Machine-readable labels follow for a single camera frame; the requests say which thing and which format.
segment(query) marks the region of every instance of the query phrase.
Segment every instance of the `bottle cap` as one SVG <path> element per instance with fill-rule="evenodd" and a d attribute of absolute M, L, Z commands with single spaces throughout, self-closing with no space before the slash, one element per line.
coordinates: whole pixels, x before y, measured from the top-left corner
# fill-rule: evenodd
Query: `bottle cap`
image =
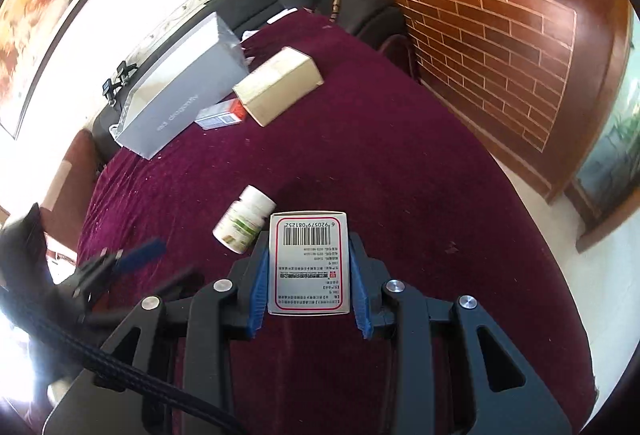
<path fill-rule="evenodd" d="M 258 208 L 262 211 L 263 216 L 271 215 L 276 208 L 276 203 L 272 201 L 267 195 L 260 190 L 255 189 L 253 186 L 247 186 L 242 194 L 240 200 L 250 206 Z"/>

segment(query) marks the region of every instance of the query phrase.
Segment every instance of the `black leather sofa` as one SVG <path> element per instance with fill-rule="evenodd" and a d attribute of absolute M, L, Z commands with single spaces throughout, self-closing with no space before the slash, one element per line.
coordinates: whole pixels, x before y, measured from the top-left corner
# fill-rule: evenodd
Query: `black leather sofa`
<path fill-rule="evenodd" d="M 176 41 L 212 12 L 217 12 L 238 38 L 247 30 L 256 30 L 284 9 L 307 8 L 330 16 L 334 0 L 210 0 L 172 36 L 167 39 L 129 78 L 127 87 L 135 85 L 143 75 Z M 341 0 L 336 24 L 356 36 L 391 61 L 413 75 L 412 45 L 406 38 L 404 16 L 393 0 Z M 109 127 L 120 118 L 120 103 L 126 100 L 127 87 L 116 95 L 116 105 L 106 106 L 94 121 L 92 133 L 98 153 L 106 163 L 120 147 L 113 141 Z"/>

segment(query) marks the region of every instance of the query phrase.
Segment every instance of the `wooden partition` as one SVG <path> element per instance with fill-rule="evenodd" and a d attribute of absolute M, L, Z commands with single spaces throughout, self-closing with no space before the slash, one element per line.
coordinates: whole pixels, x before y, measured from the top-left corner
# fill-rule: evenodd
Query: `wooden partition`
<path fill-rule="evenodd" d="M 549 201 L 618 91 L 628 0 L 396 0 L 423 83 Z"/>

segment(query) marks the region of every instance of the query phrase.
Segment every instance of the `purple velvet cloth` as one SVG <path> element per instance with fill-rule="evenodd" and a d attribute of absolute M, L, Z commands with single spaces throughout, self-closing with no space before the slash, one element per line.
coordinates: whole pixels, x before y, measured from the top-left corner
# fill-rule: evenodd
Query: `purple velvet cloth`
<path fill-rule="evenodd" d="M 480 142 L 429 91 L 327 19 L 300 11 L 246 42 L 259 64 L 289 45 L 323 86 L 261 128 L 191 125 L 154 159 L 123 149 L 95 190 L 79 259 L 152 237 L 166 256 L 113 286 L 134 305 L 180 268 L 212 281 L 235 255 L 211 234 L 251 184 L 279 211 L 340 210 L 369 256 L 426 295 L 472 294 L 530 361 L 577 432 L 594 403 L 587 336 L 545 241 Z M 234 343 L 236 414 L 256 434 L 376 433 L 384 343 L 353 315 L 265 316 Z"/>

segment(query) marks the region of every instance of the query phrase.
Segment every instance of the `beige box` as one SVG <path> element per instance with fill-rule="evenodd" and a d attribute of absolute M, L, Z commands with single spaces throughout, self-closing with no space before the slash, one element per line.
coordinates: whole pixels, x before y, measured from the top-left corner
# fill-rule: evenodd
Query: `beige box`
<path fill-rule="evenodd" d="M 351 309 L 347 215 L 293 211 L 271 215 L 270 314 L 324 316 Z"/>
<path fill-rule="evenodd" d="M 311 57 L 284 47 L 240 81 L 234 91 L 254 120 L 267 126 L 322 83 Z"/>

